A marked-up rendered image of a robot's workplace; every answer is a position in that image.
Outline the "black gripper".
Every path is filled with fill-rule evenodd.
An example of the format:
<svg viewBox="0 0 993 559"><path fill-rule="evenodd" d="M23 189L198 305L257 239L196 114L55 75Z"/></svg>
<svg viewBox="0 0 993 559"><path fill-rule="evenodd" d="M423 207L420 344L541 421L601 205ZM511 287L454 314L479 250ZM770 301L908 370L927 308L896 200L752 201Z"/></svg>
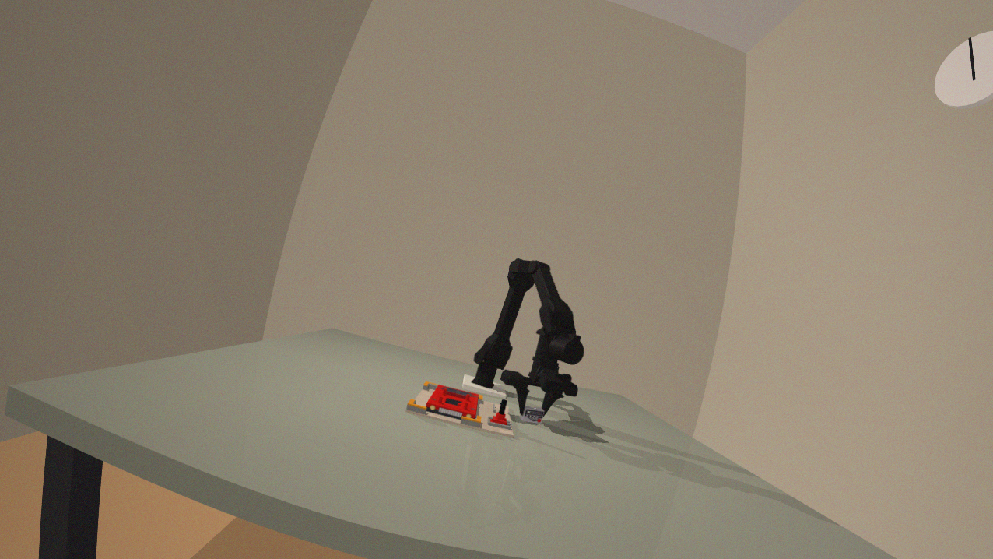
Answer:
<svg viewBox="0 0 993 559"><path fill-rule="evenodd" d="M539 369L541 362L546 362L547 368L552 369L553 367L559 367L556 358L540 356L540 354L538 353L534 354L532 360L533 360L533 365L532 365L532 370L529 371L528 374L529 378L523 378L522 374L518 374L518 372L516 371L509 371L508 369L505 369L505 371L503 371L503 374L501 374L501 378L500 378L500 380L505 385L512 385L517 389L518 403L519 403L519 409L521 409L521 415L523 415L523 411L525 411L526 399L528 399L528 393L529 393L528 385L541 387L538 381L534 382L533 380L536 369ZM546 415L546 412L552 406L552 403L556 403L556 401L559 398L563 398L563 391L565 393L565 396L576 396L578 392L578 386L573 385L573 383L571 382L568 389L562 389L559 392L559 394L551 393L550 391L546 392L546 397L544 397L543 404L541 407L544 410L543 417Z"/></svg>

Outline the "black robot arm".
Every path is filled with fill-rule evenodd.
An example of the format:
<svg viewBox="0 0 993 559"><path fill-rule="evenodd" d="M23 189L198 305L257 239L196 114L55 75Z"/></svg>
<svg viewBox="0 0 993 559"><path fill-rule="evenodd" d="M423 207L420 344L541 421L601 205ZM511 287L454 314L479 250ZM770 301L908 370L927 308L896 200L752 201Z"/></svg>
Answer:
<svg viewBox="0 0 993 559"><path fill-rule="evenodd" d="M536 332L539 334L539 344L535 353L556 358L569 365L578 364L585 354L580 342L581 336L576 335L572 310L559 298L548 264L517 258L511 261L507 278L510 289L505 297L494 334L485 340L481 349L476 351L472 358L472 361L479 365L476 368L476 377L472 379L473 385L492 388L497 369L504 369L505 364L510 360L512 328L517 321L523 296L534 283L539 290L541 300L539 314L543 325ZM568 389L572 377L569 374L559 374L559 367L547 368L546 362L541 362L533 380L539 382L543 391L559 394L562 389Z"/></svg>

